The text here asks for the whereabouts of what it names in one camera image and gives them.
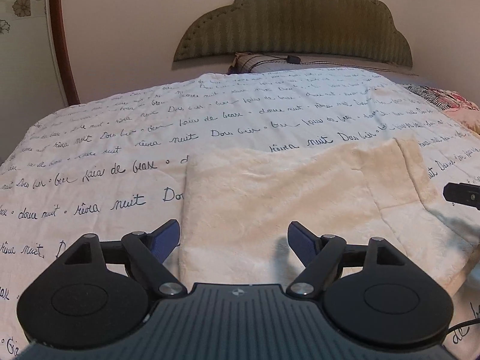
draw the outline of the white bed sheet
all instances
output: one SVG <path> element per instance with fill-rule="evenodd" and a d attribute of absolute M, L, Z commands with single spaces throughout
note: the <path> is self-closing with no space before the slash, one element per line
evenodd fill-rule
<path fill-rule="evenodd" d="M 0 358 L 26 344 L 16 299 L 80 235 L 115 240 L 181 219 L 189 155 L 329 147 L 408 130 L 439 191 L 447 182 L 480 183 L 478 136 L 385 77 L 354 68 L 206 74 L 45 117 L 0 168 Z M 476 210 L 457 208 L 480 223 Z M 472 250 L 478 243 L 467 241 Z"/>

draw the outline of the floral pillow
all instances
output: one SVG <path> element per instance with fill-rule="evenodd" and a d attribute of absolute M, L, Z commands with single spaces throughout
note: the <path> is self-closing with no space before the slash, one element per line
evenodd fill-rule
<path fill-rule="evenodd" d="M 453 91 L 420 85 L 403 86 L 440 108 L 448 117 L 480 134 L 480 109 L 475 103 Z"/>
<path fill-rule="evenodd" d="M 479 107 L 465 97 L 460 96 L 458 92 L 447 91 L 445 89 L 437 89 L 429 86 L 421 85 L 403 85 L 410 92 L 423 97 L 428 102 L 445 111 L 447 109 L 471 109 L 480 111 Z"/>

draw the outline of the wooden door frame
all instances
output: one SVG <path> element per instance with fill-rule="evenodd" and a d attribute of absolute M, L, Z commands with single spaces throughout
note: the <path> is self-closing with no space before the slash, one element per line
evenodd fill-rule
<path fill-rule="evenodd" d="M 49 10 L 55 56 L 67 103 L 68 105 L 80 104 L 68 57 L 67 40 L 63 27 L 62 0 L 49 0 Z"/>

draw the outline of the floral wallpaper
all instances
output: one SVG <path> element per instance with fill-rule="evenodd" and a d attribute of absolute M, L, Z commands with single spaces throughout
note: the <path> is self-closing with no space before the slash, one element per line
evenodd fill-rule
<path fill-rule="evenodd" d="M 45 0 L 0 0 L 0 40 L 11 33 L 15 21 L 46 15 Z"/>

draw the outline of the upholstered headboard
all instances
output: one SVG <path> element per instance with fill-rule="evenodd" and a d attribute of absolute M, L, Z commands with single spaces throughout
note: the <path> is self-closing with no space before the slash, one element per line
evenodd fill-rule
<path fill-rule="evenodd" d="M 174 60 L 237 52 L 332 54 L 412 66 L 407 40 L 377 0 L 235 0 L 197 19 Z"/>

